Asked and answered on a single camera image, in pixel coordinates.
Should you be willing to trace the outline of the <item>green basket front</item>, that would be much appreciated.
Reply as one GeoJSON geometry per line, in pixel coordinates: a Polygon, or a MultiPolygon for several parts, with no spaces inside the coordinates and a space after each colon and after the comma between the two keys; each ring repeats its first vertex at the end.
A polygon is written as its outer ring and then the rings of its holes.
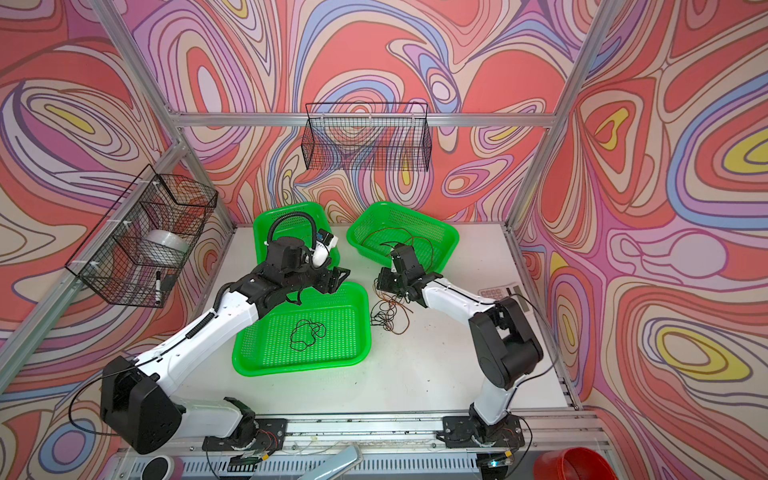
{"type": "Polygon", "coordinates": [[[257,377],[354,366],[372,346],[369,295],[352,282],[334,294],[307,289],[302,303],[284,303],[237,334],[232,365],[257,377]]]}

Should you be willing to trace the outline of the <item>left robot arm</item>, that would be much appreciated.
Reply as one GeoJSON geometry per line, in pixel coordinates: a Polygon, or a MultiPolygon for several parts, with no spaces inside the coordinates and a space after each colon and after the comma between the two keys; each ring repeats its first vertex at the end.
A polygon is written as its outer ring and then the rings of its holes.
{"type": "Polygon", "coordinates": [[[139,454],[186,438],[211,438],[232,450],[251,448],[259,426],[242,401],[188,400],[176,392],[211,354],[276,307],[299,304],[306,289],[336,292],[350,274],[331,264],[337,243],[326,230],[315,234],[310,245],[289,236],[267,240],[264,261],[223,285],[200,317],[136,358],[118,357],[107,364],[101,420],[139,454]]]}

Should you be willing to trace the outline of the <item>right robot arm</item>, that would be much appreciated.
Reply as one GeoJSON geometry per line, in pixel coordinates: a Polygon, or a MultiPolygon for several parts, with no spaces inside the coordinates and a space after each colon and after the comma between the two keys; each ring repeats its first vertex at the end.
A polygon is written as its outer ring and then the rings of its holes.
{"type": "Polygon", "coordinates": [[[544,359],[531,323],[510,296],[498,300],[480,297],[439,273],[428,272],[410,245],[394,244],[390,257],[392,266],[381,269],[376,288],[467,326],[485,377],[479,396],[463,418],[469,431],[460,434],[445,423],[442,440],[449,447],[491,443],[507,427],[509,406],[519,387],[544,359]]]}

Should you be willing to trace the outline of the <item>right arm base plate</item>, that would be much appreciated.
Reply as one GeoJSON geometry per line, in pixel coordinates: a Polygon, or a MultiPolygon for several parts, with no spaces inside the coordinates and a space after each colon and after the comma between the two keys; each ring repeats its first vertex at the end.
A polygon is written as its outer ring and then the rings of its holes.
{"type": "Polygon", "coordinates": [[[486,425],[479,417],[444,416],[435,438],[448,448],[505,448],[516,451],[525,445],[521,418],[507,415],[486,425]]]}

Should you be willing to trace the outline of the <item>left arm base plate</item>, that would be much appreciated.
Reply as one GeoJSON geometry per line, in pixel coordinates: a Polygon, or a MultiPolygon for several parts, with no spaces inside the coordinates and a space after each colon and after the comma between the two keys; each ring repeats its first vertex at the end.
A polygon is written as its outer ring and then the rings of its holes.
{"type": "Polygon", "coordinates": [[[228,437],[205,437],[202,450],[272,454],[283,448],[287,426],[288,420],[280,417],[244,419],[228,437]]]}

